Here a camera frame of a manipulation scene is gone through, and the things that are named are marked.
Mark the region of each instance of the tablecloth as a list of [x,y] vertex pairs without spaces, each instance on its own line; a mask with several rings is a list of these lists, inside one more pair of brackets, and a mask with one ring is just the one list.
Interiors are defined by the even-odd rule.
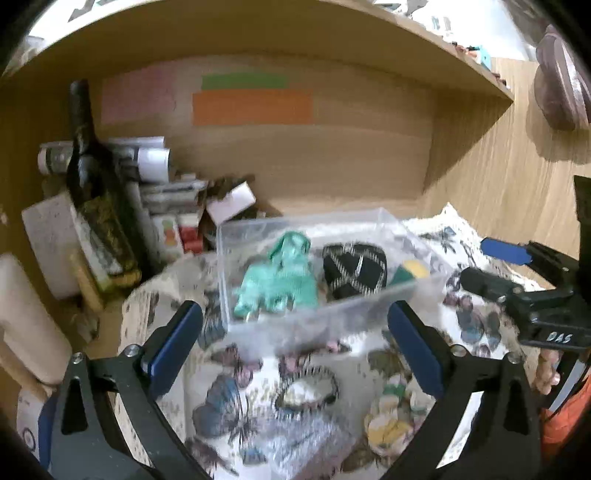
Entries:
[[[456,269],[447,282],[444,302],[421,319],[437,328],[448,344],[462,344],[474,355],[502,358],[509,351],[520,353],[531,382],[538,349],[518,344],[515,326],[497,305],[463,292],[459,273],[473,266],[510,278],[526,290],[540,287],[505,263],[483,255],[481,238],[450,204],[433,218],[404,223]],[[235,345],[224,340],[217,280],[215,253],[188,255],[135,290],[123,305],[119,350],[130,343],[142,344],[156,327],[168,322],[182,301],[194,300],[204,307],[199,341],[171,391],[157,402],[191,454],[218,480],[276,478],[252,443],[257,418],[268,410],[283,375],[309,365],[324,365],[339,380],[337,407],[359,438],[350,455],[328,476],[338,480],[378,479],[395,458],[380,458],[369,448],[363,436],[363,419],[393,375],[411,377],[385,319],[383,327],[339,339],[315,351],[244,362]],[[460,455],[480,397],[478,393],[472,395],[440,466]],[[149,465],[119,397],[115,414],[133,456]]]

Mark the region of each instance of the beaded bracelet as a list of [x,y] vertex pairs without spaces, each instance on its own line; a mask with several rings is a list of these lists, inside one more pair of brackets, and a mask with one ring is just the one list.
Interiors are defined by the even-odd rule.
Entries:
[[[298,380],[308,377],[316,377],[319,380],[325,378],[330,379],[330,383],[332,385],[330,393],[328,393],[328,395],[324,398],[314,401],[312,403],[304,403],[300,406],[291,404],[286,405],[284,402],[284,397],[287,391],[290,389],[290,387]],[[274,410],[275,417],[278,419],[299,419],[303,415],[310,414],[315,411],[320,411],[328,405],[332,405],[333,403],[335,403],[337,398],[339,398],[339,385],[336,381],[335,374],[332,373],[332,371],[326,367],[313,366],[304,368],[301,371],[291,374],[283,379],[278,394],[273,399],[272,408]]]

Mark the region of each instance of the black knitted item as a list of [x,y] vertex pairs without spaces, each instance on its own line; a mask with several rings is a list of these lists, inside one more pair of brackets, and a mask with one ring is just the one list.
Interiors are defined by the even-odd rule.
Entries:
[[336,300],[371,295],[386,286],[386,254],[376,245],[326,245],[322,258],[324,277]]

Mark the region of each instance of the orange clothing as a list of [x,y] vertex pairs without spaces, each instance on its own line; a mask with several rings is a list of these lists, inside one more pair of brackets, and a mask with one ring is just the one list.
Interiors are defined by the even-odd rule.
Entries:
[[588,378],[583,388],[570,397],[552,419],[546,420],[552,414],[542,410],[542,456],[545,460],[558,453],[590,401],[591,378]]

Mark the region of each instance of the wooden shelf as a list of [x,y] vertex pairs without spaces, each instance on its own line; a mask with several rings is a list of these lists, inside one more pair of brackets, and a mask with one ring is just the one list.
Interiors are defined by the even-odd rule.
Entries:
[[243,53],[337,60],[513,100],[491,72],[452,45],[361,0],[161,0],[68,35],[3,83],[63,88],[75,78],[103,78],[156,61]]

